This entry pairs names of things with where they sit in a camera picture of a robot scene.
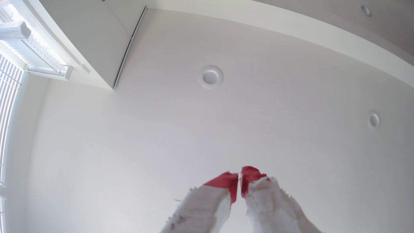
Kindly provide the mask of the white padded gripper finger with red tip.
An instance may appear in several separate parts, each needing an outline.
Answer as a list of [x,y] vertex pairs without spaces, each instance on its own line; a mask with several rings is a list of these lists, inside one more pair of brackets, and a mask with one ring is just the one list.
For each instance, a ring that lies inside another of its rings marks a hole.
[[254,233],[320,233],[297,201],[289,196],[274,177],[257,168],[241,170],[241,196]]
[[224,172],[192,188],[161,233],[219,233],[237,198],[238,174]]

